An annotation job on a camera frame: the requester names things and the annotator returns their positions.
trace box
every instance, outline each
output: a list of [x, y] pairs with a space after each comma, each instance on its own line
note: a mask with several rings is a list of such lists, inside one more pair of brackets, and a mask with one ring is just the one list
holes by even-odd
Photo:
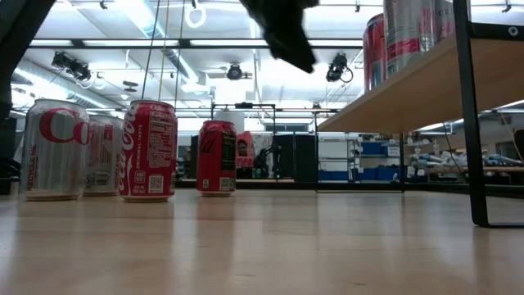
[[382, 143], [362, 143], [363, 155], [381, 155]]

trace wooden shelf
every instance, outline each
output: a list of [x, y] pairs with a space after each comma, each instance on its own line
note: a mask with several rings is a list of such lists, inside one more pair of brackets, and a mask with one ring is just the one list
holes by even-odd
[[[524, 42], [472, 39], [478, 111], [524, 99]], [[450, 36], [364, 94], [318, 131], [398, 134], [462, 118], [459, 64]]]

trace barcode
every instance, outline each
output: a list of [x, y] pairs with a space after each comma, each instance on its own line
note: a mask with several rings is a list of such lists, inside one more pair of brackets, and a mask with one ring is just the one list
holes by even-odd
[[176, 181], [177, 181], [177, 173], [173, 172], [171, 174], [171, 193], [174, 192], [174, 184], [176, 183]]
[[229, 191], [229, 177], [220, 177], [220, 190]]
[[108, 172], [97, 172], [95, 175], [95, 186], [106, 187], [109, 184], [109, 173]]
[[151, 175], [149, 176], [149, 193], [163, 193], [164, 192], [164, 176]]

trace silver soda can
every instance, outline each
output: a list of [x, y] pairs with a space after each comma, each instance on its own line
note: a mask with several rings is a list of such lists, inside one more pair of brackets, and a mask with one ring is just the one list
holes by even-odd
[[38, 99], [25, 122], [22, 188], [28, 201], [76, 199], [84, 190], [88, 113], [73, 102]]
[[455, 32], [453, 3], [451, 0], [435, 0], [436, 41], [440, 42]]
[[384, 0], [387, 78], [435, 46], [435, 15], [434, 0]]
[[124, 121], [89, 116], [84, 196], [118, 196], [118, 170]]

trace blue bin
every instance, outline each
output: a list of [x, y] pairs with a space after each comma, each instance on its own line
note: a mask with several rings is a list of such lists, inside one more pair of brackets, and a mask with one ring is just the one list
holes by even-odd
[[382, 143], [362, 143], [363, 155], [382, 155]]
[[346, 180], [347, 181], [347, 171], [332, 171], [331, 180]]
[[331, 173], [325, 170], [320, 170], [318, 172], [318, 180], [331, 180]]
[[363, 173], [359, 173], [359, 169], [351, 169], [353, 180], [377, 180], [377, 169], [376, 168], [364, 168]]
[[377, 180], [393, 180], [397, 174], [397, 179], [400, 179], [400, 168], [377, 168]]

